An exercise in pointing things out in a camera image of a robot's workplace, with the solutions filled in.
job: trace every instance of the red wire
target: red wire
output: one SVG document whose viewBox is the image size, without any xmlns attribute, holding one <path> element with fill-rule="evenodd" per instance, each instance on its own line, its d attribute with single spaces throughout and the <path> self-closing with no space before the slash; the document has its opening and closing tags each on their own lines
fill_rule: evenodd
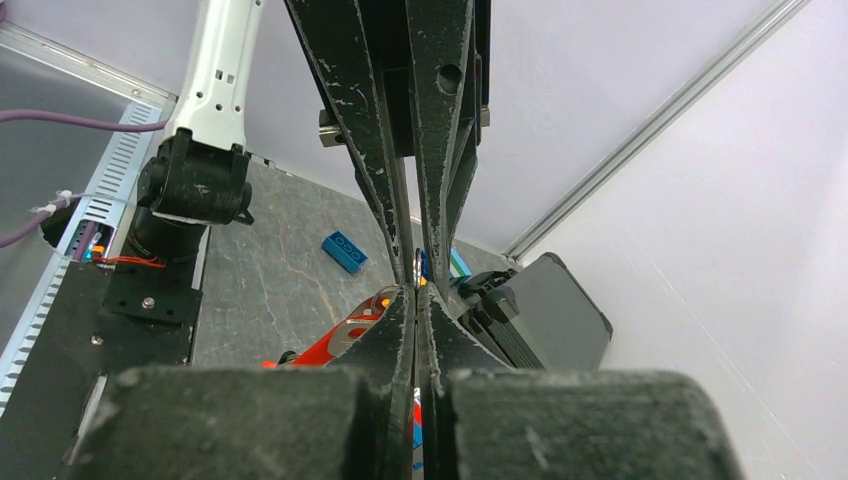
<svg viewBox="0 0 848 480">
<path fill-rule="evenodd" d="M 130 265 L 141 265 L 143 267 L 151 267 L 151 268 L 165 268 L 164 263 L 156 263 L 156 260 L 159 257 L 153 257 L 150 260 L 146 260 L 144 258 L 139 257 L 128 257 L 128 256 L 118 256 L 118 257 L 109 257 L 109 258 L 95 258 L 93 260 L 94 263 L 104 263 L 107 265 L 124 263 Z"/>
</svg>

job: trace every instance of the hole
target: hole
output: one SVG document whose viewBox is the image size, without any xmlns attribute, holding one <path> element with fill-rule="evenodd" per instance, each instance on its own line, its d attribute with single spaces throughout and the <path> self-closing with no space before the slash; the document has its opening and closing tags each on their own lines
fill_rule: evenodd
<svg viewBox="0 0 848 480">
<path fill-rule="evenodd" d="M 438 85 L 442 93 L 453 95 L 459 90 L 459 82 L 462 81 L 462 72 L 453 64 L 445 65 L 439 69 Z"/>
<path fill-rule="evenodd" d="M 362 334 L 365 333 L 365 330 L 366 329 L 364 329 L 364 328 L 354 328 L 353 330 L 350 331 L 350 333 L 347 334 L 347 336 L 350 337 L 350 338 L 356 339 L 356 338 L 361 337 Z"/>
</svg>

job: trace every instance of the metal ring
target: metal ring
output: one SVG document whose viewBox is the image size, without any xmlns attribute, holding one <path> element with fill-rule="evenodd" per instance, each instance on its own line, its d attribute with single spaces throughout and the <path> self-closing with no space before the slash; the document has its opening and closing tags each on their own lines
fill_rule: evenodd
<svg viewBox="0 0 848 480">
<path fill-rule="evenodd" d="M 415 249 L 415 258 L 412 259 L 412 285 L 416 290 L 421 288 L 422 269 L 424 262 L 421 259 L 421 249 Z"/>
</svg>

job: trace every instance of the marble surface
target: marble surface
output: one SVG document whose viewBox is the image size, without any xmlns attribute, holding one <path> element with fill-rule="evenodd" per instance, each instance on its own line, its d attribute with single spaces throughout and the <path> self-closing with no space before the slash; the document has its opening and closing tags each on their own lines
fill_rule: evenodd
<svg viewBox="0 0 848 480">
<path fill-rule="evenodd" d="M 394 282 L 364 202 L 260 164 L 251 164 L 248 178 L 256 223 L 212 229 L 192 357 L 197 366 L 256 367 L 286 350 L 303 351 Z M 369 257 L 356 275 L 321 249 L 335 230 Z M 414 236 L 422 245 L 420 227 Z M 454 245 L 474 273 L 512 266 L 500 255 Z M 456 295 L 448 305 L 455 315 L 465 310 Z"/>
</svg>

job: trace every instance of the blue lego brick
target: blue lego brick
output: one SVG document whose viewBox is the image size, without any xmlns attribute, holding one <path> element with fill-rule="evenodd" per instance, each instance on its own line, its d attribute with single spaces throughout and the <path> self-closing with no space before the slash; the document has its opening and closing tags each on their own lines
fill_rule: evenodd
<svg viewBox="0 0 848 480">
<path fill-rule="evenodd" d="M 427 253 L 421 250 L 421 276 L 430 280 L 430 264 L 427 262 Z"/>
<path fill-rule="evenodd" d="M 357 248 L 353 242 L 339 231 L 333 232 L 329 237 L 324 239 L 321 248 L 350 273 L 358 272 L 362 264 L 368 260 L 365 252 Z"/>
<path fill-rule="evenodd" d="M 412 448 L 418 448 L 424 444 L 424 432 L 421 430 L 421 425 L 417 422 L 412 427 Z"/>
<path fill-rule="evenodd" d="M 456 248 L 451 247 L 451 278 L 469 276 L 471 276 L 471 269 L 468 268 L 468 264 L 459 256 Z"/>
</svg>

